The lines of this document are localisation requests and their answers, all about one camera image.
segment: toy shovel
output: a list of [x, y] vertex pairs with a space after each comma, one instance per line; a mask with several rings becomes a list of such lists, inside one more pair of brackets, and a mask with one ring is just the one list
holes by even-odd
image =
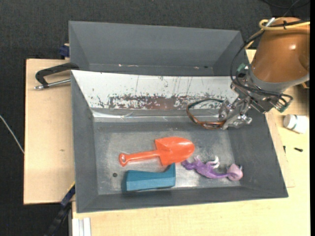
[[166, 137], [155, 140], [157, 149], [152, 151], [139, 152], [134, 154], [119, 155], [119, 162], [125, 166], [130, 161], [145, 160], [159, 157], [162, 165], [179, 163], [186, 160], [194, 152], [194, 144], [181, 137]]

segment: blue foam block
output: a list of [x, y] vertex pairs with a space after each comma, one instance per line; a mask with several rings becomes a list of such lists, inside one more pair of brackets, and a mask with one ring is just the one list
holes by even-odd
[[125, 191], [139, 191], [156, 188], [169, 188], [175, 185], [175, 163], [162, 173], [146, 171], [127, 171]]

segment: gray carpet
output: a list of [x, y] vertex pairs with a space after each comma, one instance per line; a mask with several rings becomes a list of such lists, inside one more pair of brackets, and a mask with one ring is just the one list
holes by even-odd
[[[240, 30], [246, 39], [261, 19], [286, 11], [277, 9], [259, 0], [0, 0], [0, 114], [23, 144], [24, 60], [60, 59], [68, 20]], [[43, 235], [59, 207], [23, 206], [24, 157], [1, 121], [0, 155], [0, 235]]]

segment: gray bin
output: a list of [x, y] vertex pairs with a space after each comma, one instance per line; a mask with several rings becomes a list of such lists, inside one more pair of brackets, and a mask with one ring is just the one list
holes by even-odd
[[[241, 129], [206, 130], [192, 123], [185, 112], [188, 103], [202, 97], [235, 97], [227, 75], [228, 63], [241, 42], [239, 32], [76, 22], [71, 22], [70, 27], [75, 31], [76, 26], [82, 25], [86, 28], [81, 31], [83, 36], [71, 35], [71, 61], [102, 72], [71, 73], [78, 212], [287, 197], [264, 115], [249, 111], [253, 121]], [[237, 44], [231, 47], [229, 43], [233, 41]], [[220, 55], [212, 56], [218, 50]], [[132, 75], [142, 73], [159, 76]], [[165, 108], [126, 104], [131, 99], [141, 101], [144, 95], [153, 97], [155, 93]], [[113, 95], [117, 102], [123, 98], [125, 104], [114, 104]], [[188, 96], [189, 100], [176, 107], [174, 98], [180, 95]], [[215, 118], [216, 111], [214, 104], [196, 110], [195, 114]], [[174, 187], [122, 192], [127, 170], [162, 172], [165, 167], [158, 160], [122, 167], [118, 163], [119, 153], [152, 150], [155, 139], [168, 136], [194, 143], [195, 152], [189, 161], [197, 155], [204, 162], [218, 156], [222, 166], [219, 170], [235, 163], [242, 165], [244, 177], [235, 182], [227, 178], [209, 179], [176, 164]]]

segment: purple octopus toy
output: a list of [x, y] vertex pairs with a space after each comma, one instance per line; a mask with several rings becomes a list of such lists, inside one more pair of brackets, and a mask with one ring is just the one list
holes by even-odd
[[190, 163], [187, 160], [182, 162], [182, 165], [186, 170], [196, 170], [199, 174], [208, 178], [224, 178], [227, 177], [231, 181], [238, 181], [243, 177], [243, 172], [236, 164], [232, 164], [226, 173], [218, 173], [215, 168], [219, 167], [219, 158], [216, 156], [214, 161], [209, 161], [206, 164], [200, 161], [197, 157], [194, 157], [194, 162]]

